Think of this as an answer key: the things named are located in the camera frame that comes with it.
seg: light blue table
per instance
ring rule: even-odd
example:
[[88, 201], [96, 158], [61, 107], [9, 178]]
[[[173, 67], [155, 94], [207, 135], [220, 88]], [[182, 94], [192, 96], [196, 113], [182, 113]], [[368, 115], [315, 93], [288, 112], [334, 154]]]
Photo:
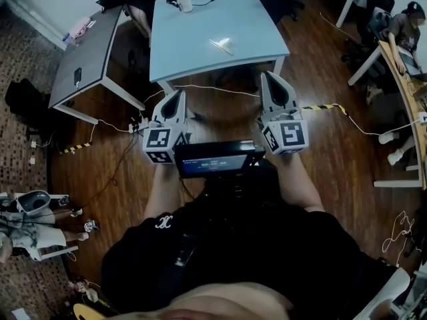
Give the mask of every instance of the light blue table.
[[[209, 42], [227, 37], [234, 55]], [[260, 0], [215, 0], [190, 13], [166, 0], [155, 2], [149, 80], [166, 93], [175, 90], [172, 79], [235, 65], [276, 61], [274, 73], [280, 74], [287, 55], [288, 47]]]

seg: gray desk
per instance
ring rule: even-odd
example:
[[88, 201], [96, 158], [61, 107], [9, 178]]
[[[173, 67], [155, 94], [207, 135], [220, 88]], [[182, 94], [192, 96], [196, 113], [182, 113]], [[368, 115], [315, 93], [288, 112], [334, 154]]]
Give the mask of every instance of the gray desk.
[[[227, 37], [234, 55], [209, 42]], [[286, 55], [289, 50], [260, 0], [215, 0], [190, 13], [166, 0], [155, 2], [149, 80], [166, 93], [174, 90], [172, 79], [234, 65], [274, 60], [274, 73], [280, 74]]]
[[[96, 23], [79, 38], [78, 47], [68, 45], [56, 74], [51, 92], [49, 108], [55, 108], [78, 119], [98, 124], [98, 120], [63, 105], [78, 94], [102, 84], [139, 110], [145, 110], [144, 104], [131, 96], [126, 90], [107, 77], [107, 66], [111, 47], [117, 31], [117, 22], [122, 7], [110, 9], [105, 13], [92, 15]], [[74, 85], [74, 71], [81, 68], [79, 89]]]

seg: wooden floor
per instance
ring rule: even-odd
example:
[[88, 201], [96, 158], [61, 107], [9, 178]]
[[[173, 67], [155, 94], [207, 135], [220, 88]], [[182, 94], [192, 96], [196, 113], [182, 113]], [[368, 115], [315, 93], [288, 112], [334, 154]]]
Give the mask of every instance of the wooden floor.
[[[296, 23], [285, 17], [278, 25], [291, 53], [285, 60], [282, 77], [294, 86], [301, 106], [339, 103], [366, 131], [387, 130], [384, 125], [376, 124], [373, 116], [375, 109], [387, 110], [387, 100], [380, 99], [373, 107], [367, 107], [361, 88], [348, 87], [346, 82], [352, 72], [340, 61], [346, 36], [320, 17], [319, 12], [335, 22], [342, 5], [336, 7], [330, 0], [305, 2], [306, 9], [299, 12], [300, 21]], [[349, 23], [344, 25], [344, 30], [357, 35], [354, 25]], [[271, 66], [262, 65], [262, 69], [268, 68]], [[179, 83], [212, 85], [216, 74], [196, 75], [179, 80]], [[131, 75], [125, 80], [127, 88], [142, 101], [160, 90], [144, 82], [147, 82], [146, 73]], [[188, 88], [187, 96], [189, 107], [206, 118], [205, 122], [192, 125], [197, 141], [258, 138], [254, 125], [260, 110], [258, 98], [195, 88]], [[145, 115], [149, 115], [160, 97], [149, 100]], [[102, 89], [76, 98], [75, 108], [121, 129], [127, 129], [129, 118], [136, 115], [135, 109], [126, 102]], [[379, 145], [376, 137], [359, 132], [337, 109], [306, 111], [304, 117], [308, 120], [310, 147], [302, 153], [302, 159], [319, 189], [324, 207], [338, 218], [363, 251], [395, 263], [403, 239], [392, 244], [385, 254], [382, 253], [382, 243], [390, 236], [399, 212], [405, 210], [413, 216], [420, 204], [420, 190], [375, 189], [372, 182], [402, 174], [402, 166], [391, 168], [386, 160], [387, 154], [401, 143]], [[86, 142], [91, 130], [90, 124], [78, 121], [73, 143]], [[76, 204], [87, 204], [83, 218], [72, 219], [65, 227], [81, 230], [81, 223], [86, 219], [96, 219], [101, 225], [100, 233], [92, 233], [88, 241], [79, 244], [77, 262], [67, 259], [73, 273], [94, 282], [99, 282], [105, 252], [128, 227], [140, 223], [151, 188], [153, 167], [143, 156], [141, 137], [136, 137], [137, 145], [125, 156], [115, 181], [102, 194], [90, 199], [114, 174], [121, 154], [131, 140], [130, 134], [99, 124], [93, 133], [92, 147], [74, 155], [53, 153], [53, 192], [69, 193]], [[186, 181], [186, 184], [196, 194], [202, 182]], [[417, 262], [417, 253], [409, 259], [400, 259], [400, 265], [409, 272]]]

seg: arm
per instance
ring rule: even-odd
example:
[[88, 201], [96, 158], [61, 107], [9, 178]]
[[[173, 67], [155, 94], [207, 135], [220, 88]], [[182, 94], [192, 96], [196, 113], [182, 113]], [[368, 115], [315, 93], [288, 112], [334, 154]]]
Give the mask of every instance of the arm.
[[3, 238], [3, 246], [0, 249], [0, 263], [5, 264], [7, 259], [12, 255], [12, 241], [8, 237]]
[[417, 67], [419, 68], [419, 70], [422, 72], [421, 62], [420, 62], [420, 60], [419, 60], [419, 58], [418, 58], [418, 54], [417, 54], [416, 50], [413, 50], [413, 52], [412, 52], [412, 56], [413, 56], [413, 58], [414, 58], [414, 60], [415, 60], [415, 64], [416, 64], [416, 66], [417, 66]]
[[280, 155], [277, 158], [280, 194], [291, 205], [308, 212], [325, 211], [318, 190], [307, 174], [298, 154]]
[[396, 66], [399, 70], [399, 72], [403, 75], [406, 71], [405, 64], [403, 64], [403, 60], [399, 54], [398, 47], [396, 45], [396, 38], [392, 32], [388, 33], [388, 42], [390, 44], [390, 48], [392, 49], [393, 58], [396, 62]]
[[175, 165], [157, 165], [143, 220], [179, 208], [179, 173]]

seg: patterned carpet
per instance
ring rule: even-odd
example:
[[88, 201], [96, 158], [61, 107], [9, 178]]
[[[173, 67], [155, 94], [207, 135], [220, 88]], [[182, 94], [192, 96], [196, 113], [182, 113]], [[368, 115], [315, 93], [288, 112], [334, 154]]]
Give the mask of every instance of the patterned carpet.
[[[26, 126], [11, 114], [4, 101], [11, 81], [28, 78], [40, 91], [49, 92], [62, 51], [0, 7], [0, 192], [46, 189], [46, 152], [32, 149]], [[29, 158], [35, 157], [35, 165]], [[32, 319], [49, 319], [73, 297], [61, 258], [34, 262], [11, 257], [0, 265], [0, 318], [23, 307]]]

